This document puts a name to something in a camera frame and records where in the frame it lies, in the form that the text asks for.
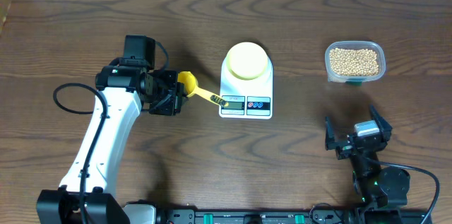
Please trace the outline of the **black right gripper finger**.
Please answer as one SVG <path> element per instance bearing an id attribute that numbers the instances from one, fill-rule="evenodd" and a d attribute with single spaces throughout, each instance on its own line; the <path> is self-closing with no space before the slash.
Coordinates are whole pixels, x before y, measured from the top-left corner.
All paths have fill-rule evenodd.
<path id="1" fill-rule="evenodd" d="M 335 134 L 331 121 L 328 117 L 325 117 L 325 125 L 326 125 L 325 149 L 335 150 L 336 148 Z"/>
<path id="2" fill-rule="evenodd" d="M 373 105 L 369 106 L 371 118 L 376 122 L 383 141 L 389 141 L 393 127 L 377 112 Z"/>

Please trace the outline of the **yellow measuring scoop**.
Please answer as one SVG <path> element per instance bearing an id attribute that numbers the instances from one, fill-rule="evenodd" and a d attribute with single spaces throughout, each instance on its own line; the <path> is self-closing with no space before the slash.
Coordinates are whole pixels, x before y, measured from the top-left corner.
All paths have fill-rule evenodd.
<path id="1" fill-rule="evenodd" d="M 212 93 L 208 90 L 200 88 L 198 86 L 197 78 L 190 71 L 181 71 L 178 73 L 177 80 L 182 83 L 186 90 L 186 96 L 188 98 L 193 95 L 198 95 L 201 98 L 211 102 L 220 107 L 227 107 L 229 105 L 228 101 L 221 98 L 219 95 Z"/>

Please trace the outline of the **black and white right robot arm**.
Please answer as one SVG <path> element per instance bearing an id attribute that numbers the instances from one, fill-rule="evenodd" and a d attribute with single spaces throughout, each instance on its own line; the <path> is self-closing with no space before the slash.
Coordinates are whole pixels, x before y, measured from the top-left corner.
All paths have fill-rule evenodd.
<path id="1" fill-rule="evenodd" d="M 385 149 L 393 127 L 369 108 L 371 119 L 354 125 L 354 132 L 342 141 L 335 139 L 333 126 L 325 118 L 327 151 L 334 150 L 339 160 L 349 159 L 354 171 L 354 187 L 371 208 L 393 208 L 407 204 L 410 175 L 400 167 L 382 168 L 377 153 Z"/>

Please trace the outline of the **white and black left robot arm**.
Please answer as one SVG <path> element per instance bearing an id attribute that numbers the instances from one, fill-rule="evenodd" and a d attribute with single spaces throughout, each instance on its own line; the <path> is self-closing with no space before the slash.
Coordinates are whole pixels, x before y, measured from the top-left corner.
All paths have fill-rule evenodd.
<path id="1" fill-rule="evenodd" d="M 144 201 L 120 206 L 117 175 L 125 146 L 143 105 L 150 114 L 173 116 L 184 86 L 176 71 L 147 66 L 105 66 L 96 76 L 95 107 L 80 150 L 58 189 L 41 191 L 41 223 L 165 223 L 166 216 Z"/>

